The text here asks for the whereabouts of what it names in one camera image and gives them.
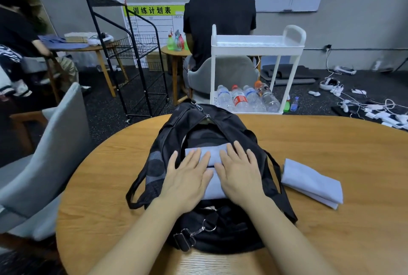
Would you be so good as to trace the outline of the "person's right hand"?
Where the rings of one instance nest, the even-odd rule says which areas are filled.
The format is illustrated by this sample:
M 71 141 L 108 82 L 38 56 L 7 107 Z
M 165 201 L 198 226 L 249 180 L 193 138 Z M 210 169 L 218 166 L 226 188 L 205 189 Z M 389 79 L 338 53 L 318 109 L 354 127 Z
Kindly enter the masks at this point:
M 245 211 L 251 211 L 265 198 L 262 178 L 253 173 L 249 166 L 247 150 L 236 140 L 232 147 L 241 159 L 239 167 L 227 170 L 227 187 L 222 187 L 225 195 Z M 227 168 L 227 152 L 220 151 L 222 164 Z

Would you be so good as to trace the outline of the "light blue cloth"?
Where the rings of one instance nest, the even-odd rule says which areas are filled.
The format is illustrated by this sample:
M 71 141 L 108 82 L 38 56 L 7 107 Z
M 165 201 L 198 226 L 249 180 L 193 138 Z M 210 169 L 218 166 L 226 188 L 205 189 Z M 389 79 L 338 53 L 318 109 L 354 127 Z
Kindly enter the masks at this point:
M 201 147 L 200 159 L 202 159 L 202 157 L 207 152 L 209 152 L 211 154 L 211 157 L 208 162 L 207 168 L 213 171 L 212 179 L 210 180 L 206 188 L 206 191 L 201 199 L 202 201 L 203 200 L 224 199 L 227 197 L 222 189 L 221 181 L 215 170 L 216 163 L 222 164 L 221 157 L 220 157 L 221 150 L 224 150 L 225 152 L 227 152 L 227 143 L 221 144 L 218 146 Z
M 344 203 L 340 181 L 288 158 L 283 165 L 282 184 L 334 210 Z

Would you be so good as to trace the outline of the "person's left forearm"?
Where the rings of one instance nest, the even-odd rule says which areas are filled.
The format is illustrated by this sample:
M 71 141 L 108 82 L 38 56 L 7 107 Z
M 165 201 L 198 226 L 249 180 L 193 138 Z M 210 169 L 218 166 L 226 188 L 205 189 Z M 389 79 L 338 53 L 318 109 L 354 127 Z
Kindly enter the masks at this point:
M 181 214 L 191 200 L 156 198 L 120 241 L 88 275 L 147 275 Z

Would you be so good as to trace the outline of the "person's right forearm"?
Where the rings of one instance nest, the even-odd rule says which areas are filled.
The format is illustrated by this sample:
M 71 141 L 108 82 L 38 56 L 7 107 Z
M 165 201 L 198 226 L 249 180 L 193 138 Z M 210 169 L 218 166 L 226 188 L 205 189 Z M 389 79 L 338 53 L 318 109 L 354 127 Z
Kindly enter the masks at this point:
M 251 193 L 242 197 L 241 207 L 282 275 L 339 275 L 273 200 Z

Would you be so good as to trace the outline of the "black backpack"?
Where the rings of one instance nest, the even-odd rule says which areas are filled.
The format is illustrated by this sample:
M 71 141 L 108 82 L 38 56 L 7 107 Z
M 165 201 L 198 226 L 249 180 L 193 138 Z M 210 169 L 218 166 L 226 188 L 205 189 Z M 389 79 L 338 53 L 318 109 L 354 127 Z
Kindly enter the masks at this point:
M 258 145 L 255 134 L 239 117 L 211 104 L 187 100 L 178 105 L 160 129 L 148 159 L 126 194 L 130 209 L 148 208 L 160 195 L 170 156 L 178 152 L 176 167 L 193 149 L 238 141 L 255 154 L 263 191 L 295 224 L 298 219 L 282 184 L 280 166 Z M 192 248 L 212 254 L 237 254 L 264 247 L 248 215 L 228 198 L 203 200 L 181 215 L 167 243 L 184 252 Z

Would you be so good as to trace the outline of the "red label water bottle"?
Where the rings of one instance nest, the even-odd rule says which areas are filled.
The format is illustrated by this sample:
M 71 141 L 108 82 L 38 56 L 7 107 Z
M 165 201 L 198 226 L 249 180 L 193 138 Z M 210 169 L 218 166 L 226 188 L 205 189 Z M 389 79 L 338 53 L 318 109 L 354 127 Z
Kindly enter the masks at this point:
M 242 88 L 238 85 L 233 85 L 231 90 L 232 101 L 235 106 L 235 112 L 247 113 L 250 112 L 250 105 Z

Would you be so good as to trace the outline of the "clear plastic water bottle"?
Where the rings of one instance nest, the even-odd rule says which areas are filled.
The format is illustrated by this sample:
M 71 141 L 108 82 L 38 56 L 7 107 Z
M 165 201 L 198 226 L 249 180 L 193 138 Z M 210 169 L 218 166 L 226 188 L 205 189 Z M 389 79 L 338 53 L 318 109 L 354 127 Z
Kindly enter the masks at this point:
M 257 91 L 248 85 L 243 87 L 244 95 L 247 99 L 249 106 L 251 107 L 252 112 L 264 113 L 266 108 L 258 95 Z
M 217 103 L 218 106 L 229 111 L 234 112 L 234 103 L 232 96 L 227 87 L 219 85 L 217 88 Z

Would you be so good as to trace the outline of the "orange cap plastic bottle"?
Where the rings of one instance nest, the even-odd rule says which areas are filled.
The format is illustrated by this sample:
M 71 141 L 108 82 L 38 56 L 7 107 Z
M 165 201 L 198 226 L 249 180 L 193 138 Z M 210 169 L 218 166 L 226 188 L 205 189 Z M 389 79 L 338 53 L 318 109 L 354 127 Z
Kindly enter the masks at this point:
M 266 111 L 269 113 L 278 113 L 281 105 L 269 89 L 268 85 L 258 80 L 254 86 Z

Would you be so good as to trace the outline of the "grey shell chair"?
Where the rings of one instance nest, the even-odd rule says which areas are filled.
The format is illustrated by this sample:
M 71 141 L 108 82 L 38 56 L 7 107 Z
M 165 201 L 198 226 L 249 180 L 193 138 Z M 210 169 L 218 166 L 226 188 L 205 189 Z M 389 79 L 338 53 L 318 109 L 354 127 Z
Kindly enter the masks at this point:
M 183 79 L 188 97 L 198 103 L 209 103 L 211 92 L 220 85 L 228 90 L 233 85 L 252 87 L 258 78 L 259 70 L 248 56 L 217 56 L 214 87 L 211 86 L 211 58 L 199 66 L 190 55 L 183 63 Z

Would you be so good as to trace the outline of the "stack of black floor mats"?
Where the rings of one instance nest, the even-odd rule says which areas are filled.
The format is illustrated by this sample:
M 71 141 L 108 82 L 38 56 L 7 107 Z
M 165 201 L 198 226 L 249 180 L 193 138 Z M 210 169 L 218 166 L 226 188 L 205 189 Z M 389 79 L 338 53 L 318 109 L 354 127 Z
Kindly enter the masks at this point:
M 271 81 L 273 77 L 273 70 L 275 65 L 265 65 L 261 68 L 260 76 L 266 80 Z M 287 86 L 289 77 L 292 71 L 291 64 L 281 64 L 278 66 L 274 86 Z M 310 85 L 318 82 L 321 78 L 313 70 L 299 65 L 295 72 L 292 85 Z

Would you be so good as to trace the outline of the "cardboard box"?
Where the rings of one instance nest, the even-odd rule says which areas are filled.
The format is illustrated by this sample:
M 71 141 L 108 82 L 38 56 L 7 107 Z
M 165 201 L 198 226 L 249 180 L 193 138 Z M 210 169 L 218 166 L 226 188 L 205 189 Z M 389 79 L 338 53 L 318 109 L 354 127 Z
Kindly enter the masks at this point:
M 149 71 L 151 72 L 158 72 L 161 71 L 162 69 L 167 72 L 168 71 L 168 66 L 169 66 L 169 59 L 167 58 L 167 55 L 165 53 L 160 53 L 158 51 L 153 51 L 146 55 L 145 57 L 147 67 Z

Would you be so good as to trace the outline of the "white headset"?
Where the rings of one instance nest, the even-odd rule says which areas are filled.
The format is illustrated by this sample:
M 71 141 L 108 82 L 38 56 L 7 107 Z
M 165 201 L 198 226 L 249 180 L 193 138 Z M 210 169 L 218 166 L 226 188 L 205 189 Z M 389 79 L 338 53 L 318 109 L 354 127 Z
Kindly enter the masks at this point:
M 325 78 L 322 82 L 319 83 L 319 88 L 324 91 L 329 91 L 331 93 L 340 86 L 339 80 L 336 78 Z
M 86 33 L 86 42 L 90 46 L 102 45 L 102 42 L 110 43 L 113 41 L 114 41 L 114 37 L 105 32 L 102 32 L 100 36 L 96 32 Z
M 333 68 L 333 71 L 339 75 L 342 75 L 342 74 L 355 75 L 357 73 L 357 71 L 354 70 L 353 68 L 348 68 L 345 66 L 338 66 L 338 65 Z

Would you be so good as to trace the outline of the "white plastic trolley cart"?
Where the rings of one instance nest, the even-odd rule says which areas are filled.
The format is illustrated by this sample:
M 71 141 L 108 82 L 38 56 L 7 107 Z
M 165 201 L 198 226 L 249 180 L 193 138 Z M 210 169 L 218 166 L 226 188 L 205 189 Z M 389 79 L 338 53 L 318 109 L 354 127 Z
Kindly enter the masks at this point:
M 281 57 L 291 56 L 294 62 L 279 111 L 264 113 L 266 115 L 282 115 L 305 47 L 306 38 L 306 31 L 297 25 L 287 25 L 283 30 L 283 35 L 219 35 L 216 25 L 212 25 L 210 104 L 220 106 L 217 102 L 215 89 L 217 56 L 277 56 L 270 90 L 273 90 Z

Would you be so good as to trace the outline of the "grey upholstered chair wooden legs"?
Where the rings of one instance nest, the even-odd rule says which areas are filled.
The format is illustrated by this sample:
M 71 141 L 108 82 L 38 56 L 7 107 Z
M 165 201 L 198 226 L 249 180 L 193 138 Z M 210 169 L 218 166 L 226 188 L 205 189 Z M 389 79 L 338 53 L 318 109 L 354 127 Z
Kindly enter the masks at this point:
M 92 149 L 78 83 L 38 116 L 46 127 L 33 154 L 0 168 L 0 235 L 34 241 L 55 233 L 64 188 Z

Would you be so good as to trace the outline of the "pile of blue cloths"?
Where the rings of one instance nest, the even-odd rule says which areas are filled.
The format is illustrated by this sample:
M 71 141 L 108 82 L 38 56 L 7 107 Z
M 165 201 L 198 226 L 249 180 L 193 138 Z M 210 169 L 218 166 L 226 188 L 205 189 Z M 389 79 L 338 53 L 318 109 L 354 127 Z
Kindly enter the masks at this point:
M 49 49 L 55 51 L 84 49 L 90 45 L 87 43 L 67 42 L 66 39 L 57 35 L 39 35 L 40 41 Z

